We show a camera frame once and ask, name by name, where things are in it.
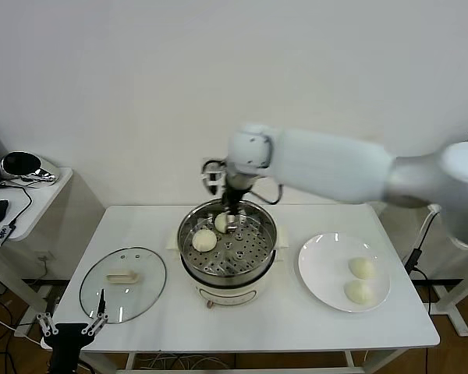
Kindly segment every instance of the white plate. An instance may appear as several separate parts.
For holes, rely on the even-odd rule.
[[[366,257],[373,261],[376,277],[364,280],[374,293],[365,305],[350,301],[343,286],[358,279],[349,269],[349,260]],[[390,275],[381,254],[358,238],[338,232],[321,234],[309,240],[300,250],[298,267],[309,290],[326,304],[346,312],[366,312],[377,308],[390,292]]]

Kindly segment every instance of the steamed bun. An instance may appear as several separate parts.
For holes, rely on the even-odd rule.
[[[376,268],[373,262],[366,257],[356,257],[349,261],[349,269],[353,275],[360,279],[372,279],[376,277]]]
[[[219,230],[222,234],[225,234],[227,232],[227,214],[226,213],[220,213],[215,218],[215,228]]]
[[[356,304],[370,304],[374,300],[373,291],[361,280],[352,280],[345,284],[345,295]]]
[[[211,251],[217,245],[217,236],[212,230],[201,229],[193,236],[193,247],[198,252]]]

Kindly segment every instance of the white wall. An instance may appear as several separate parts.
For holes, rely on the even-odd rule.
[[[465,139],[468,0],[0,1],[0,139],[105,206],[205,200],[201,158],[245,121],[404,155]]]

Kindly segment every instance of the white table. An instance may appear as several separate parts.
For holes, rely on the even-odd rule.
[[[27,188],[33,203],[18,218],[16,230],[12,232],[7,240],[18,242],[25,239],[31,233],[41,216],[44,215],[52,201],[54,201],[73,175],[73,171],[70,168],[60,168],[60,171],[61,175],[53,185],[39,189]],[[0,222],[0,228],[4,224],[8,224],[28,204],[28,198],[21,189],[0,189],[0,200],[9,201],[9,209],[4,220]]]
[[[52,201],[54,201],[55,197],[61,192],[73,175],[73,171],[70,168],[60,168],[60,171],[61,175],[58,181],[53,185],[41,187],[39,189],[27,189],[33,202],[31,206],[17,219],[16,230],[12,232],[7,240],[23,240],[31,233],[37,222],[51,205]],[[8,224],[28,204],[29,201],[24,192],[20,189],[0,189],[0,200],[9,201],[9,209],[4,220],[0,222],[0,228],[3,225]],[[37,311],[43,312],[45,310],[47,303],[41,295],[37,294],[27,284],[25,284],[1,259],[0,281]]]
[[[206,308],[205,300],[193,291],[180,262],[165,249],[191,209],[191,206],[112,206],[106,210],[54,320],[89,321],[80,307],[80,285],[97,261],[117,249],[143,246],[160,253],[168,279],[161,297],[149,310],[129,322],[106,325],[95,341],[83,349],[84,354],[383,350],[369,354],[363,368],[353,367],[348,352],[349,368],[330,371],[373,372],[408,348],[439,343],[433,323],[370,206],[267,206],[276,223],[288,232],[289,250],[285,259],[271,269],[271,283],[259,299],[246,305],[213,309]],[[355,235],[384,252],[392,289],[386,302],[374,311],[354,314],[333,309],[317,300],[297,276],[295,265],[300,247],[316,234],[330,231]],[[92,361],[92,364],[102,372],[115,372],[107,362]]]

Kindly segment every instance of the power cord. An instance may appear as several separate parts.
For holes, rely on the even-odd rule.
[[[9,314],[9,319],[10,319],[10,324],[12,325],[13,324],[13,317],[12,317],[12,313],[10,312],[10,309],[5,305],[3,304],[2,302],[0,302],[0,306],[2,308],[4,308],[7,313]],[[8,366],[8,361],[7,361],[7,358],[10,360],[10,364],[12,366],[12,372],[14,374],[17,374],[17,370],[16,370],[16,365],[14,363],[14,359],[12,358],[12,355],[10,354],[9,352],[9,344],[10,344],[10,340],[12,338],[12,334],[6,330],[1,336],[0,336],[0,340],[5,337],[7,335],[7,333],[9,333],[9,339],[7,340],[7,344],[5,345],[5,351],[3,352],[0,352],[0,355],[4,355],[4,371],[5,371],[5,374],[7,374],[8,370],[7,370],[7,366]]]
[[[36,284],[41,278],[45,277],[48,274],[48,268],[47,268],[47,259],[46,258],[40,258],[39,259],[42,263],[44,263],[44,273],[40,275],[37,279],[35,279],[32,283],[27,283],[28,286],[33,286]]]
[[[417,266],[418,259],[421,256],[421,247],[423,246],[424,239],[426,239],[426,237],[428,235],[428,232],[430,230],[431,224],[433,223],[434,219],[436,218],[436,216],[438,214],[439,214],[439,212],[435,212],[433,214],[431,213],[431,214],[428,215],[427,219],[430,219],[430,221],[428,222],[427,228],[424,231],[424,234],[423,234],[423,237],[421,238],[420,244],[418,244],[418,246],[413,249],[413,251],[409,255],[408,260],[406,261],[406,265],[404,265],[404,268],[406,269],[407,275],[411,274],[411,272]]]
[[[12,221],[9,222],[9,226],[15,226],[17,219],[23,214],[26,209],[28,209],[31,204],[33,203],[33,200],[31,199],[30,194],[27,192],[27,190],[24,187],[18,186],[18,185],[6,185],[5,183],[0,184],[0,189],[22,189],[24,194],[27,196],[29,202],[28,204],[12,219]]]
[[[88,370],[90,374],[95,374],[95,370],[92,366],[88,365],[85,361],[78,359],[78,366]]]
[[[275,205],[275,204],[279,203],[281,201],[281,199],[282,199],[283,187],[284,187],[283,185],[278,185],[278,198],[276,200],[274,200],[274,201],[267,200],[263,196],[258,195],[256,192],[253,192],[253,191],[250,191],[250,194],[252,194],[253,196],[255,196],[258,199],[262,200],[266,204]]]
[[[424,277],[425,281],[428,282],[428,277],[423,271],[421,271],[417,267],[413,268],[413,271],[420,273]],[[428,286],[428,316],[431,319],[431,286],[429,284],[427,286]],[[424,372],[425,374],[428,374],[428,348],[425,348],[425,352],[424,352]]]
[[[6,312],[9,314],[9,319],[10,319],[10,324],[12,325],[12,321],[13,321],[13,317],[12,317],[12,313],[10,312],[10,309],[7,307],[7,305],[5,305],[3,302],[0,301],[0,306],[6,310]],[[5,337],[5,335],[7,335],[8,331],[6,330],[2,335],[0,335],[0,340],[3,339]]]

